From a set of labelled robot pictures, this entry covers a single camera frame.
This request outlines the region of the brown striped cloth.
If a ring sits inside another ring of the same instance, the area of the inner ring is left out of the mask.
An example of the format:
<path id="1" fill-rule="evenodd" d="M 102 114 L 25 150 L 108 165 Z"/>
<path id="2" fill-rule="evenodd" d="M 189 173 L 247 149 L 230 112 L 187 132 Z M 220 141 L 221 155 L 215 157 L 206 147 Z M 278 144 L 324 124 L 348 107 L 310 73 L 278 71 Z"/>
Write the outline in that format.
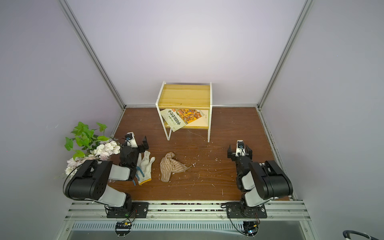
<path id="1" fill-rule="evenodd" d="M 167 153 L 160 162 L 161 181 L 167 183 L 170 181 L 173 173 L 182 173 L 191 167 L 187 167 L 185 164 L 173 159 L 175 154 L 173 152 Z"/>

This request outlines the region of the colourful China history picture book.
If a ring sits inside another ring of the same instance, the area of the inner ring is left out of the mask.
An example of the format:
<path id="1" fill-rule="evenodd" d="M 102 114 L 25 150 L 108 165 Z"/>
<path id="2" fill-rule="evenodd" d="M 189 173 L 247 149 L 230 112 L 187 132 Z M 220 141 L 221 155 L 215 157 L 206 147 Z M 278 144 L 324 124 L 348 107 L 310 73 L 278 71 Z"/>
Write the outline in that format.
<path id="1" fill-rule="evenodd" d="M 197 120 L 207 118 L 204 111 L 194 109 L 164 109 L 160 113 L 173 132 Z"/>

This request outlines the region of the white wooden two-tier bookshelf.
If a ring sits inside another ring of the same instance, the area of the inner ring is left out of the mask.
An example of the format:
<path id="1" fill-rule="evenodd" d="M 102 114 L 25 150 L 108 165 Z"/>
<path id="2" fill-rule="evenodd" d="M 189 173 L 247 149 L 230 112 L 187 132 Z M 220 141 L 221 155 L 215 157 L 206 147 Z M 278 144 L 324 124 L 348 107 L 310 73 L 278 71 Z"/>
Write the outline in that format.
<path id="1" fill-rule="evenodd" d="M 163 109 L 194 109 L 209 110 L 209 128 L 207 142 L 211 140 L 211 125 L 213 111 L 213 86 L 208 84 L 167 84 L 162 83 L 156 103 L 165 135 L 169 141 L 172 130 L 164 122 L 160 111 Z"/>

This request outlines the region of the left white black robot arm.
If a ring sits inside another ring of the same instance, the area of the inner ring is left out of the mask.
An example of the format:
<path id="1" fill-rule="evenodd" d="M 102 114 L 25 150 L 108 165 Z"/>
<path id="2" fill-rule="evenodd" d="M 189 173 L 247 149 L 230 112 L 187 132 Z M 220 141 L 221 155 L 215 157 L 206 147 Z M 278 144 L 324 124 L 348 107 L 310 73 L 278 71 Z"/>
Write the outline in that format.
<path id="1" fill-rule="evenodd" d="M 149 144 L 144 137 L 143 143 L 138 145 L 132 132 L 125 135 L 125 141 L 119 165 L 111 161 L 86 160 L 76 168 L 70 181 L 63 184 L 64 195 L 75 201 L 95 201 L 108 210 L 131 212 L 131 196 L 108 186 L 108 182 L 133 181 L 134 178 L 141 181 L 148 177 L 140 166 L 139 157 L 149 149 Z"/>

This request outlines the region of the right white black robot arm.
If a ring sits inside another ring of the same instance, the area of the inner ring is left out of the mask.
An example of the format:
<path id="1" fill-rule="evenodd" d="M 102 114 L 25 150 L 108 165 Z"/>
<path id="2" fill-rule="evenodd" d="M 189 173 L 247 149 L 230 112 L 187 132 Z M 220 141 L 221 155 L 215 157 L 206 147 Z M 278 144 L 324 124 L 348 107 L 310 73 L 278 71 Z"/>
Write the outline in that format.
<path id="1" fill-rule="evenodd" d="M 243 141 L 237 141 L 235 151 L 229 147 L 227 155 L 236 165 L 236 184 L 242 192 L 243 206 L 259 207 L 293 194 L 291 180 L 276 161 L 254 162 L 253 151 Z"/>

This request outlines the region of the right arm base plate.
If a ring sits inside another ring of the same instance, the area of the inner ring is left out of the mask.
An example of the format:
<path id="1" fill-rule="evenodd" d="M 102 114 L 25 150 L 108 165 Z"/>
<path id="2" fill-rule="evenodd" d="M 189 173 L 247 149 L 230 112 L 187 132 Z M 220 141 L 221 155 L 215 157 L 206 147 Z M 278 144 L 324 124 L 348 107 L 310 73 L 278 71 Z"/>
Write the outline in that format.
<path id="1" fill-rule="evenodd" d="M 240 202 L 227 202 L 221 205 L 226 210 L 227 217 L 231 219 L 267 219 L 265 205 L 248 207 Z"/>

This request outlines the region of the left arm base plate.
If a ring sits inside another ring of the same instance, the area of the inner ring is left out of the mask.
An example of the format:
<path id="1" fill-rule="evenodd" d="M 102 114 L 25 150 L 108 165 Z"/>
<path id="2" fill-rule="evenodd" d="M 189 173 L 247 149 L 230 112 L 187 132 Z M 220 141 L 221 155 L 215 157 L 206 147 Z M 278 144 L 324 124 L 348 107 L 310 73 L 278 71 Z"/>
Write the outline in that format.
<path id="1" fill-rule="evenodd" d="M 149 209 L 148 202 L 125 203 L 123 207 L 106 207 L 108 219 L 127 219 L 138 218 L 145 219 Z"/>

